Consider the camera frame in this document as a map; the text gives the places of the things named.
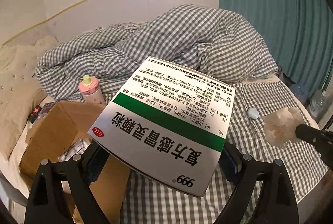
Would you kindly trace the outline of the green white medicine box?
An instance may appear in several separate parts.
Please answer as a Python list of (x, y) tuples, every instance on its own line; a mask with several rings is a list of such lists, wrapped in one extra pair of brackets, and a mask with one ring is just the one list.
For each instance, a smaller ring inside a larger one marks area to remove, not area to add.
[(202, 197), (229, 128), (235, 89), (208, 75), (148, 57), (89, 129), (130, 168)]

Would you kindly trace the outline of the clear plastic water bottle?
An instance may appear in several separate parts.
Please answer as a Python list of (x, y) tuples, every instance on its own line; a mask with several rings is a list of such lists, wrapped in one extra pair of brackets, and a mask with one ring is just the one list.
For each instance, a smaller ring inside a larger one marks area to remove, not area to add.
[(313, 94), (309, 104), (309, 113), (316, 122), (319, 122), (326, 112), (327, 100), (328, 94), (325, 90), (317, 90)]

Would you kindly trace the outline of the brown cardboard box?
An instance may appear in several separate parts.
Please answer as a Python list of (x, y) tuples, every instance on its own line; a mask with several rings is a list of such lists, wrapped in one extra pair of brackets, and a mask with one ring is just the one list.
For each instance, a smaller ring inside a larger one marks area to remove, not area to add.
[[(35, 122), (26, 140), (28, 146), (21, 158), (19, 169), (28, 188), (43, 159), (52, 162), (87, 132), (103, 111), (102, 105), (61, 101), (50, 112)], [(111, 223), (120, 223), (120, 210), (125, 196), (130, 168), (109, 156), (98, 180), (90, 189), (103, 213)]]

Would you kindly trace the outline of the red black packet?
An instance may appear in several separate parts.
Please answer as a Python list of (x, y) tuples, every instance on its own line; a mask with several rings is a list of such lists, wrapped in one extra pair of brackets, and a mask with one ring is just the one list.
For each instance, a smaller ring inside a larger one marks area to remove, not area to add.
[(38, 119), (41, 110), (42, 108), (40, 106), (35, 107), (28, 116), (28, 121), (33, 124)]

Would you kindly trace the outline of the small pale blue case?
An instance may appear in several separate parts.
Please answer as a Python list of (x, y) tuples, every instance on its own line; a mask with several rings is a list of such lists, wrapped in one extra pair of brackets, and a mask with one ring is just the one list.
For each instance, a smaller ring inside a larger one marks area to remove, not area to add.
[(248, 117), (251, 118), (252, 120), (257, 120), (257, 119), (260, 118), (259, 111), (257, 111), (257, 109), (252, 108), (252, 107), (250, 107), (250, 108), (247, 110), (247, 115), (248, 115)]

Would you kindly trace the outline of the grey checked bed sheet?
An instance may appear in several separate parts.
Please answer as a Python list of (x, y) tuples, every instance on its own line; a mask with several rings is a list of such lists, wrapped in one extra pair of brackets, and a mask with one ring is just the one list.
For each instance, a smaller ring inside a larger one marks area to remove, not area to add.
[[(296, 107), (296, 99), (281, 81), (237, 84), (225, 143), (257, 161), (281, 159), (287, 169), (296, 200), (301, 200), (322, 179), (327, 166), (306, 142), (281, 149), (267, 142), (263, 118), (285, 107)], [(252, 120), (247, 110), (259, 111)], [(219, 162), (202, 197), (174, 190), (131, 168), (128, 190), (120, 213), (121, 223), (214, 223), (234, 190)]]

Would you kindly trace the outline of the pink baby bottle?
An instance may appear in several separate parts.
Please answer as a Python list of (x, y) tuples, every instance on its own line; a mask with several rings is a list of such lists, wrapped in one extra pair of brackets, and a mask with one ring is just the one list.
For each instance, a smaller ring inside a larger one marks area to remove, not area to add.
[(78, 85), (78, 90), (87, 103), (106, 106), (106, 102), (99, 86), (99, 80), (94, 76), (84, 75)]

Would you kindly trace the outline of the cream tufted headboard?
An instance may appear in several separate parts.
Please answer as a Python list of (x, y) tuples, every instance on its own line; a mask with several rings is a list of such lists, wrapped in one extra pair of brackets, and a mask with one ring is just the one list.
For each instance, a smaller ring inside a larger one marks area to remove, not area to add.
[(35, 68), (46, 51), (56, 47), (53, 36), (33, 45), (1, 46), (1, 155), (8, 159), (21, 136), (28, 116), (46, 97)]

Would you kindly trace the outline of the teal curtain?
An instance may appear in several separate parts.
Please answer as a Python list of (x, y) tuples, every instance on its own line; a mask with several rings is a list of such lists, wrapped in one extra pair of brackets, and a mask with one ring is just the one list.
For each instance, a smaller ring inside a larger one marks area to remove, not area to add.
[(220, 0), (260, 33), (277, 65), (310, 94), (332, 77), (332, 11), (326, 0)]

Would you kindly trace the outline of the grey checked duvet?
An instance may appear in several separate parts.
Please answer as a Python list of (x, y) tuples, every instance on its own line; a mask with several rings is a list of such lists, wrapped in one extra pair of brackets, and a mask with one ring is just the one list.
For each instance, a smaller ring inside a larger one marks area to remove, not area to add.
[(49, 96), (71, 101), (82, 99), (82, 77), (94, 76), (109, 102), (148, 57), (228, 84), (266, 78), (278, 69), (262, 36), (245, 17), (181, 5), (151, 22), (100, 27), (61, 43), (40, 59), (35, 76)]

